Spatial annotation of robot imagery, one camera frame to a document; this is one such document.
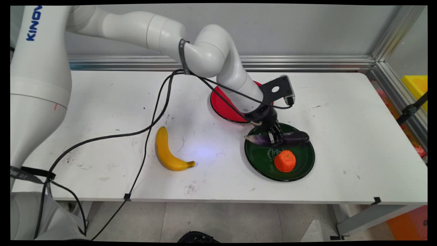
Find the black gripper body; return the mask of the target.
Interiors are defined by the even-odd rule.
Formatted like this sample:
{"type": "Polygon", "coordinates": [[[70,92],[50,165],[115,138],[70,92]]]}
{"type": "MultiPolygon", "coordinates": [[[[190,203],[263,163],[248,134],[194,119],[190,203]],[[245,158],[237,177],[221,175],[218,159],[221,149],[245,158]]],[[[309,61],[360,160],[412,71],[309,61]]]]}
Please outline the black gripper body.
{"type": "Polygon", "coordinates": [[[273,107],[259,106],[256,110],[247,113],[246,119],[262,132],[273,133],[277,130],[278,114],[273,107]]]}

